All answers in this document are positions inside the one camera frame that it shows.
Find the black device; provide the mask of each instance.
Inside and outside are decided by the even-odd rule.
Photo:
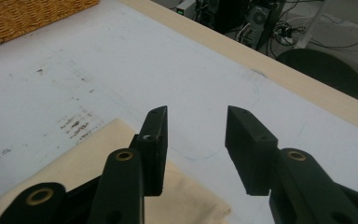
[[[228,107],[226,148],[247,194],[270,195],[275,223],[358,224],[358,192],[333,182],[309,153],[279,150],[251,112]]]
[[[59,183],[34,185],[17,196],[0,224],[144,223],[144,196],[162,192],[167,131],[167,106],[151,110],[130,147],[108,156],[101,176],[69,192]]]
[[[58,183],[32,186],[0,224],[143,224],[144,196],[162,191],[167,134],[167,107],[150,111],[130,147],[109,155],[101,176],[69,192]],[[333,182],[307,152],[279,150],[251,112],[228,107],[226,148],[246,192],[270,195],[275,223],[358,224],[358,192]]]
[[[249,9],[246,20],[247,29],[242,32],[238,41],[251,49],[256,49],[261,35],[264,33],[264,26],[269,17],[270,10],[266,7],[253,6]]]
[[[263,47],[272,37],[275,25],[282,14],[282,10],[285,3],[286,0],[276,0],[269,1],[269,3],[260,5],[261,7],[269,9],[269,15],[264,23],[264,31],[261,34],[258,43],[256,44],[256,50],[260,50],[261,47]]]
[[[218,6],[214,15],[214,29],[220,34],[243,24],[250,0],[208,0]]]

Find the beige cloth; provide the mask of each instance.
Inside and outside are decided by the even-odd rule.
[[[36,175],[0,198],[0,215],[23,190],[41,182],[58,182],[67,191],[100,175],[107,156],[128,147],[134,131],[116,119],[69,150]],[[146,224],[220,224],[230,207],[222,199],[180,173],[167,162],[164,190],[159,197],[145,198]]]

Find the table surface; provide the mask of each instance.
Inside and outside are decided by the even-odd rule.
[[[230,223],[272,218],[224,147],[228,105],[358,190],[358,101],[152,2],[102,0],[0,46],[0,195],[113,119],[139,131],[161,105],[169,160],[232,206]]]

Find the electrical wire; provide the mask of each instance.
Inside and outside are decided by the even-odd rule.
[[[310,6],[308,6],[308,4],[304,3],[304,2],[301,2],[304,6],[306,6],[308,8],[308,10],[310,11],[310,15],[309,16],[303,16],[303,17],[295,17],[295,18],[292,18],[286,22],[289,22],[289,21],[295,21],[295,20],[300,20],[300,19],[308,19],[308,18],[312,18],[313,16],[313,11],[312,11],[312,8],[310,8]]]
[[[281,18],[284,16],[284,14],[286,14],[287,12],[289,12],[290,10],[292,10],[293,8],[295,8],[295,7],[297,6],[297,4],[298,4],[299,1],[300,1],[300,0],[297,0],[297,1],[293,2],[292,6],[289,7],[288,9],[286,9],[286,10],[281,14],[281,16],[278,18],[278,21],[281,20]]]
[[[334,21],[333,19],[331,19],[330,17],[323,15],[323,17],[325,17],[326,19],[330,20],[332,23],[334,24],[342,24],[342,22],[344,22],[345,20],[341,20],[341,21]]]
[[[208,8],[208,5],[205,4],[203,1],[201,0],[196,0],[196,14],[194,15],[194,17],[192,18],[193,21],[196,21],[198,23],[203,24],[202,22],[202,16],[203,13],[205,12],[205,9]]]
[[[250,26],[250,23],[246,23],[246,25],[243,26],[243,28],[237,33],[237,35],[235,36],[235,40],[239,41],[240,40],[240,35],[242,34],[242,32],[244,30],[246,30],[246,28],[248,28]]]
[[[305,26],[297,26],[293,27],[287,21],[277,21],[275,25],[275,32],[280,31],[279,35],[282,37],[291,37],[293,33],[305,34],[307,27]]]
[[[286,46],[286,47],[292,47],[292,46],[295,45],[295,43],[290,43],[290,42],[286,39],[286,37],[282,37],[282,39],[283,39],[284,42],[286,42],[287,44],[283,44],[281,41],[278,41],[278,40],[277,40],[278,44],[280,44],[280,45],[282,45],[282,46]]]
[[[346,46],[326,46],[326,45],[322,44],[321,42],[316,41],[314,39],[312,39],[312,41],[310,41],[310,43],[313,44],[313,45],[317,45],[319,47],[322,47],[322,48],[335,49],[335,50],[350,50],[349,48],[352,48],[352,47],[355,47],[355,46],[358,45],[358,42],[355,42],[353,44],[346,45]]]
[[[270,37],[266,43],[266,53],[267,56],[269,56],[269,51],[271,51],[271,54],[274,56],[274,59],[276,60],[278,57],[275,55],[274,50],[272,50],[272,40],[273,40],[273,36]]]

